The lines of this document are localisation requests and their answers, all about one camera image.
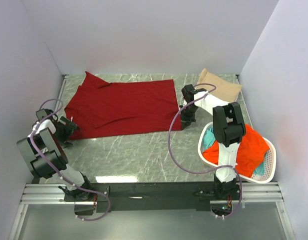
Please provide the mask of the red t shirt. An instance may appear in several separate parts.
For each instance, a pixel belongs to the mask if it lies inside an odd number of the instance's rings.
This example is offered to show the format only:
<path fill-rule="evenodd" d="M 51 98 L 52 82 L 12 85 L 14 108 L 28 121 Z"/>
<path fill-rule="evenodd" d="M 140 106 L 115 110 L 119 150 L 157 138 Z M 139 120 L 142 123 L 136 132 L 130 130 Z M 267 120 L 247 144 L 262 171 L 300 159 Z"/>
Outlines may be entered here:
<path fill-rule="evenodd" d="M 174 81 L 113 82 L 87 72 L 64 111 L 71 140 L 182 130 Z"/>

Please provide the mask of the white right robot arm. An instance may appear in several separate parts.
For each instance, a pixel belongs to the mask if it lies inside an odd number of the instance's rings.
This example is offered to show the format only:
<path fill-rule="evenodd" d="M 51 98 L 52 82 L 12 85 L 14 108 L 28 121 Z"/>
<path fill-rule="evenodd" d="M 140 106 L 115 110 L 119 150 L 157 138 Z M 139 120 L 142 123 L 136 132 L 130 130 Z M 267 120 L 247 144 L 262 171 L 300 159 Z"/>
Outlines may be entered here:
<path fill-rule="evenodd" d="M 234 167 L 237 153 L 246 127 L 241 107 L 237 102 L 221 100 L 205 89 L 195 89 L 193 85 L 186 85 L 181 90 L 185 107 L 180 115 L 182 127 L 186 128 L 195 122 L 195 112 L 201 108 L 212 115 L 215 140 L 218 143 L 218 166 L 229 166 L 216 170 L 215 177 L 220 182 L 213 187 L 216 198 L 223 200 L 230 193 L 227 184 L 236 178 Z"/>

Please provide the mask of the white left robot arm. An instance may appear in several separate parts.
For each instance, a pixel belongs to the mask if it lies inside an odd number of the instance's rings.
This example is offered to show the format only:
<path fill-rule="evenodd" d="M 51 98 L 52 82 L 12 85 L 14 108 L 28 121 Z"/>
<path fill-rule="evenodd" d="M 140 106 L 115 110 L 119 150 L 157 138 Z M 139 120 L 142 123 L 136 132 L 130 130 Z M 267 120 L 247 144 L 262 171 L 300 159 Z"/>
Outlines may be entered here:
<path fill-rule="evenodd" d="M 74 170 L 68 163 L 63 149 L 72 146 L 68 140 L 79 126 L 65 117 L 51 116 L 52 110 L 42 108 L 36 111 L 39 125 L 34 124 L 36 132 L 16 142 L 31 174 L 37 178 L 60 177 L 65 187 L 60 189 L 78 201 L 93 198 L 94 189 L 88 178 Z"/>

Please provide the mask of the teal t shirt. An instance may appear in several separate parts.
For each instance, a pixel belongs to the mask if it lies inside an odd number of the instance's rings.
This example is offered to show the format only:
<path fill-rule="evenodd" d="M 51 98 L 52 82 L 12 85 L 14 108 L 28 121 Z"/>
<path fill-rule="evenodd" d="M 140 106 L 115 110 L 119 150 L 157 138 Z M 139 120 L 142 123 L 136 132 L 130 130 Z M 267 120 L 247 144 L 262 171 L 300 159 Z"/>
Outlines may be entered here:
<path fill-rule="evenodd" d="M 204 150 L 210 148 L 214 144 L 215 140 L 214 128 L 210 127 L 205 131 L 203 135 L 202 145 Z"/>

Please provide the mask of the beige folded t shirt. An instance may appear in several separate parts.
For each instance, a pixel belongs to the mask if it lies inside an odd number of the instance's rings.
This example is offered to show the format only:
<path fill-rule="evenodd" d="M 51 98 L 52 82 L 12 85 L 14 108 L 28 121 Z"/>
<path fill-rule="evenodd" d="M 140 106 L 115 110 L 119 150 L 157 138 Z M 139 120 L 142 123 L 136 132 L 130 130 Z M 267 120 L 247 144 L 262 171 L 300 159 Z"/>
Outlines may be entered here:
<path fill-rule="evenodd" d="M 222 79 L 221 77 L 210 73 L 207 69 L 203 69 L 200 73 L 196 89 L 203 88 L 205 90 L 212 90 L 214 86 L 216 89 L 211 94 L 223 101 L 229 103 L 235 102 L 238 98 L 242 85 L 232 83 Z"/>

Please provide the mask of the orange t shirt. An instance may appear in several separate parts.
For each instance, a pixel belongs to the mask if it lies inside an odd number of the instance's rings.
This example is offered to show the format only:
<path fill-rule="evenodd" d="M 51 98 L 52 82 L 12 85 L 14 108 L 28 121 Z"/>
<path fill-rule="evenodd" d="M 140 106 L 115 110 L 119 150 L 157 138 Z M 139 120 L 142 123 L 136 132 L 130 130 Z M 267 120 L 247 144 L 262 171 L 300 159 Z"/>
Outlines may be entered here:
<path fill-rule="evenodd" d="M 242 138 L 238 153 L 237 153 L 237 166 L 238 173 L 251 178 L 252 174 L 256 172 L 256 169 L 260 167 L 264 161 L 264 157 L 269 146 L 263 139 L 263 137 L 253 130 L 253 128 L 245 124 L 246 134 Z M 202 156 L 207 161 L 218 164 L 219 146 L 215 141 L 214 144 L 202 152 Z"/>

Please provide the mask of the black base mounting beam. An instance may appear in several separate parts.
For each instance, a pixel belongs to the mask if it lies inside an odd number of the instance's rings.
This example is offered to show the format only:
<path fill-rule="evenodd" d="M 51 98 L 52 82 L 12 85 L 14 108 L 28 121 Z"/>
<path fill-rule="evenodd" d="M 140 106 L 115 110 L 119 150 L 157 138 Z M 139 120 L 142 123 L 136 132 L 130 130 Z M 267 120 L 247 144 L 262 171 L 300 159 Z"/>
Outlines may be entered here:
<path fill-rule="evenodd" d="M 238 200 L 241 187 L 220 186 L 213 181 L 93 183 L 101 193 L 87 199 L 98 213 L 111 211 L 197 210 L 210 211 L 212 201 Z"/>

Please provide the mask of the white laundry basket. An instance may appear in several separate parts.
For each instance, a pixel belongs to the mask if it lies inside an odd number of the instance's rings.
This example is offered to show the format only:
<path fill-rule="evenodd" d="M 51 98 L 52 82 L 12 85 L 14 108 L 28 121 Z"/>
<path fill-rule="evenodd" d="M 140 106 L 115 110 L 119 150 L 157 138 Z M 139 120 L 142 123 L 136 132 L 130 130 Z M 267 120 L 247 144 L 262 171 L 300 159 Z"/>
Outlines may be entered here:
<path fill-rule="evenodd" d="M 199 157 L 201 158 L 201 160 L 208 166 L 210 167 L 217 167 L 218 164 L 213 164 L 209 161 L 207 161 L 206 159 L 203 158 L 202 156 L 202 152 L 203 150 L 203 146 L 202 146 L 202 139 L 203 139 L 203 134 L 205 133 L 205 131 L 212 127 L 213 123 L 208 123 L 205 125 L 205 127 L 203 128 L 199 141 L 198 141 L 198 154 Z M 267 143 L 267 145 L 269 146 L 269 151 L 266 152 L 265 157 L 264 157 L 264 161 L 262 162 L 262 164 L 260 165 L 259 168 L 256 169 L 256 172 L 254 174 L 252 174 L 252 177 L 246 177 L 240 174 L 241 178 L 244 181 L 250 182 L 250 183 L 257 183 L 257 184 L 266 184 L 269 183 L 275 174 L 275 170 L 276 170 L 276 149 L 274 147 L 274 145 L 266 138 L 263 137 L 263 139 L 265 140 L 265 142 Z"/>

